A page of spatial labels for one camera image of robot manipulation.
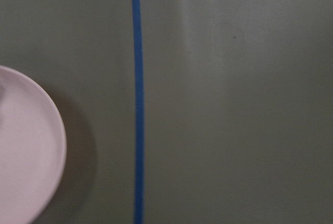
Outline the pink plate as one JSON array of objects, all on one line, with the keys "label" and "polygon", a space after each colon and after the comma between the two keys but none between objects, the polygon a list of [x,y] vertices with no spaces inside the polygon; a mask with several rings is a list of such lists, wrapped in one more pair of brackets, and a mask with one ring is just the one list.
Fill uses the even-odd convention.
[{"label": "pink plate", "polygon": [[57,191],[66,163],[61,115],[28,76],[1,67],[1,223],[32,223]]}]

